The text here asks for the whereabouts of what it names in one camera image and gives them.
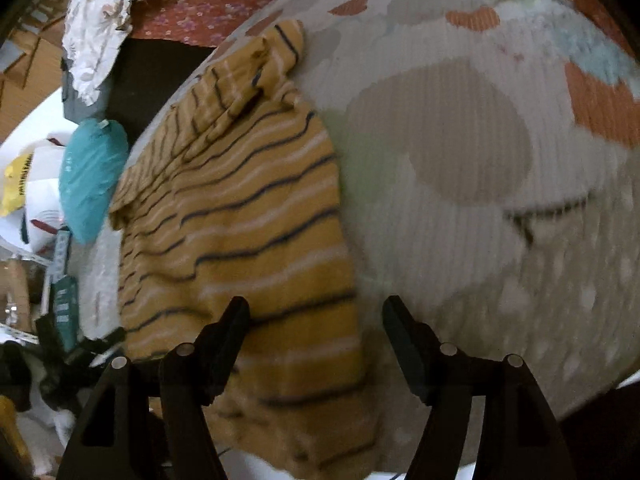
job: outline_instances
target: white floral cloth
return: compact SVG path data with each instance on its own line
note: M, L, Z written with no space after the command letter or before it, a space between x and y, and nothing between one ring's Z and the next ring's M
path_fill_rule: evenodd
M96 102L98 86L109 75L120 45L131 32L133 0L71 0L62 39L73 86L87 105Z

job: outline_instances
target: wooden floor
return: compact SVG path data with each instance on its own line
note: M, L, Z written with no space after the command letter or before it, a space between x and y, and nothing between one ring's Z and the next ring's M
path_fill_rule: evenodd
M46 40L40 40L23 89L0 81L0 142L62 82L60 57L62 50Z

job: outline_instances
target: striped shirt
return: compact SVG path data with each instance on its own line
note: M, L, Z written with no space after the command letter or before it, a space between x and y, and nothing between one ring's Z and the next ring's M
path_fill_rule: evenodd
M120 316L134 360L194 340L233 296L252 314L216 441L296 478L359 479L376 458L338 167L287 72L302 24L281 22L210 65L120 179Z

